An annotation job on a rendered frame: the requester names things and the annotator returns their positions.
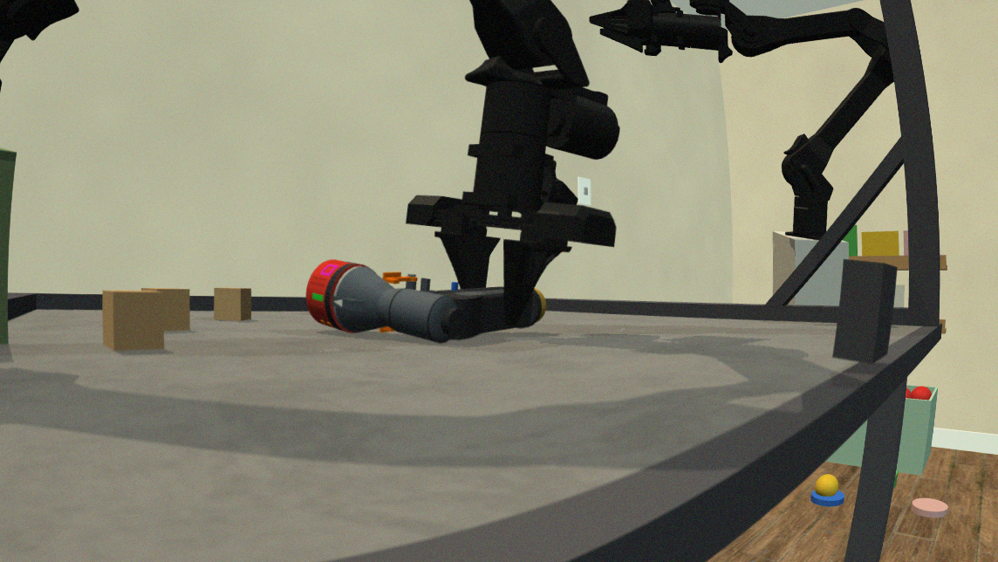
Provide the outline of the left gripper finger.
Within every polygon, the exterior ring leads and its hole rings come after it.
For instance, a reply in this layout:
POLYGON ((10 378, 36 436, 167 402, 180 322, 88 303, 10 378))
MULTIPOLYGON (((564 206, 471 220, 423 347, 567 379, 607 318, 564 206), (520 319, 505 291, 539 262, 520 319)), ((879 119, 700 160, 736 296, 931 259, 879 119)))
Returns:
POLYGON ((440 237, 462 289, 486 287, 489 257, 499 237, 434 232, 440 237))
POLYGON ((503 240, 503 301, 506 325, 520 319, 525 306, 550 261, 572 247, 503 240), (541 249, 541 250, 536 250, 541 249))

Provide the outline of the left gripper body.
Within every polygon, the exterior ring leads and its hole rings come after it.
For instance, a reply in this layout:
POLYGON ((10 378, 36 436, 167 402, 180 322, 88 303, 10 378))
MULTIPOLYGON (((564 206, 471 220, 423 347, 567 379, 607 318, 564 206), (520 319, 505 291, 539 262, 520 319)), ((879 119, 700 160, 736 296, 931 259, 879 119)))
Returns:
POLYGON ((416 195, 405 223, 473 236, 487 236, 487 227, 521 230, 520 241, 614 247, 617 227, 610 212, 541 201, 543 167, 553 167, 554 159, 545 150, 545 140, 525 134, 480 134, 479 144, 468 144, 468 155, 477 158, 473 192, 463 190, 462 199, 416 195), (512 210, 521 217, 512 216, 512 210))

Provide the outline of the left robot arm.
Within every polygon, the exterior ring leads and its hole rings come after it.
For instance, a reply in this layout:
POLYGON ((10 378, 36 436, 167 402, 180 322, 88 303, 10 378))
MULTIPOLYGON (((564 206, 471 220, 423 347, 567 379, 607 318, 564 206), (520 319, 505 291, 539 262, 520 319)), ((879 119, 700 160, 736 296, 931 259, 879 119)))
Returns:
MULTIPOLYGON (((593 160, 614 150, 618 119, 607 106, 607 94, 585 88, 590 81, 572 29, 556 5, 551 0, 469 1, 489 57, 465 75, 486 87, 481 134, 525 134, 547 141, 546 147, 593 160), (542 65, 557 70, 534 73, 542 65)), ((44 28, 79 11, 75 0, 0 0, 0 63, 15 39, 35 40, 44 28)), ((553 160, 553 167, 543 167, 541 201, 577 204, 572 190, 557 179, 556 165, 553 160)))

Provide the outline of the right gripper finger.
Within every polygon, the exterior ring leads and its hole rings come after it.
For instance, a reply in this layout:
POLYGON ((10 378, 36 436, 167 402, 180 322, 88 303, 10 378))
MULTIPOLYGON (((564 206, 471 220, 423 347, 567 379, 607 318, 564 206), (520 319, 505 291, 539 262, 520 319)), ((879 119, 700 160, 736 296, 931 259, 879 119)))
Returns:
POLYGON ((590 16, 589 22, 633 38, 631 30, 631 1, 626 0, 625 5, 619 10, 590 16), (628 24, 626 23, 626 17, 628 17, 628 24))
POLYGON ((611 38, 612 40, 615 40, 623 45, 633 48, 636 51, 640 51, 640 53, 643 53, 643 44, 640 43, 640 38, 636 37, 630 38, 627 37, 626 35, 619 34, 615 31, 607 30, 606 28, 600 29, 600 35, 611 38))

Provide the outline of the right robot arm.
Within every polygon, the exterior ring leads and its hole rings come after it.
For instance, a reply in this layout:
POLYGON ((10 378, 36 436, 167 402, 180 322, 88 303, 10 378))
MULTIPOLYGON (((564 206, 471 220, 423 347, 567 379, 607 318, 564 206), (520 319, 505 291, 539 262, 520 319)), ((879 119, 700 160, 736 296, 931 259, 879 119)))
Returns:
POLYGON ((788 152, 783 152, 782 173, 795 195, 793 231, 785 235, 820 240, 826 233, 827 208, 833 192, 822 173, 834 148, 894 82, 885 24, 859 8, 789 18, 747 16, 728 1, 690 0, 690 6, 704 15, 690 14, 691 48, 718 51, 720 63, 733 54, 728 47, 728 31, 721 27, 721 14, 726 15, 725 26, 732 33, 734 48, 746 57, 783 45, 842 37, 857 41, 871 56, 864 77, 822 127, 809 139, 800 134, 788 152))

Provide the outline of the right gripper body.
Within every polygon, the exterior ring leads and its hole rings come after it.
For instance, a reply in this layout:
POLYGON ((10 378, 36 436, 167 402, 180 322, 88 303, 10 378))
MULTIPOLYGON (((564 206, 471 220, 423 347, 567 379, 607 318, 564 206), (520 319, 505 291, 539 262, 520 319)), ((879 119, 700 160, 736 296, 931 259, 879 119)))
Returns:
POLYGON ((647 56, 657 56, 661 45, 679 47, 679 50, 691 48, 690 14, 682 14, 682 10, 677 10, 677 14, 653 13, 649 0, 632 0, 631 30, 633 36, 646 45, 644 52, 647 56), (653 43, 650 34, 653 35, 653 43))

